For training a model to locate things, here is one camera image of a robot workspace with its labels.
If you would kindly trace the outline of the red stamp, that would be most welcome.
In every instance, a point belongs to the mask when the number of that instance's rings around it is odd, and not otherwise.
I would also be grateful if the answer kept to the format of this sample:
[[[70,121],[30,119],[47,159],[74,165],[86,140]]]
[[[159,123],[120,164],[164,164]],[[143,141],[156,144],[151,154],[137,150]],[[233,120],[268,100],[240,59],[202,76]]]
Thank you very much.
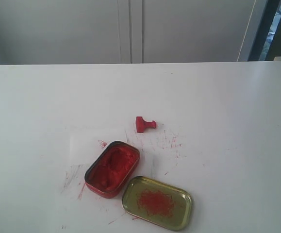
[[[145,121],[142,116],[137,116],[135,120],[136,131],[138,133],[144,133],[146,129],[156,129],[156,122]]]

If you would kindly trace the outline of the red ink tin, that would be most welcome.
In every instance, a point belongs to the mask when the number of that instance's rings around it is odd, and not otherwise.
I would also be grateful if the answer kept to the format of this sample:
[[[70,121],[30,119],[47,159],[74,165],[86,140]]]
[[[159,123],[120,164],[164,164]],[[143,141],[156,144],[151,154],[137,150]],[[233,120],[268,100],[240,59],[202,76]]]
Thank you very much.
[[[140,151],[122,141],[110,143],[84,175],[85,185],[99,196],[111,199],[119,194],[137,168]]]

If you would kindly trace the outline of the white paper sheet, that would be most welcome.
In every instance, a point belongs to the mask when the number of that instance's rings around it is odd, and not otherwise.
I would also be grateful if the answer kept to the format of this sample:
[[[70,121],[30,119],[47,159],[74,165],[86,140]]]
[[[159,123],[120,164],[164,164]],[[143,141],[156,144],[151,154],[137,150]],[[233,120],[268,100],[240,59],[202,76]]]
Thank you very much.
[[[69,165],[93,163],[100,154],[114,141],[129,142],[127,133],[122,128],[83,129],[70,134]]]

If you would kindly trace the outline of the gold tin lid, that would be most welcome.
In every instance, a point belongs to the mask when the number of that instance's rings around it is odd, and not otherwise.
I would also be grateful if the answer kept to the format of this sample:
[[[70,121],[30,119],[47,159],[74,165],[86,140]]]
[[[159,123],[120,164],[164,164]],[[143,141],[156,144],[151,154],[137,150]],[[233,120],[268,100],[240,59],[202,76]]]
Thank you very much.
[[[123,193],[122,206],[130,215],[171,231],[180,231],[190,222],[194,200],[183,189],[136,176]]]

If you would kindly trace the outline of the grey cabinet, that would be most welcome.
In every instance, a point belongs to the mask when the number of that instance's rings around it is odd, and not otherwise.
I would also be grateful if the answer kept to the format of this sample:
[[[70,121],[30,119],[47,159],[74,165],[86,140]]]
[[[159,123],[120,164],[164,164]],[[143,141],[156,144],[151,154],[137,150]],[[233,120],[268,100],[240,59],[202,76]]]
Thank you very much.
[[[0,0],[0,65],[246,61],[265,0]]]

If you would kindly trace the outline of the black window frame post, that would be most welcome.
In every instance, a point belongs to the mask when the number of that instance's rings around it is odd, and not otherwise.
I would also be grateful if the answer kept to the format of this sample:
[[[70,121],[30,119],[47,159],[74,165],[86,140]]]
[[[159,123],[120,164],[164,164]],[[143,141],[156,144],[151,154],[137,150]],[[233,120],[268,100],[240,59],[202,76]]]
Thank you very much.
[[[265,61],[275,32],[271,26],[280,7],[281,0],[268,0],[257,30],[248,61]]]

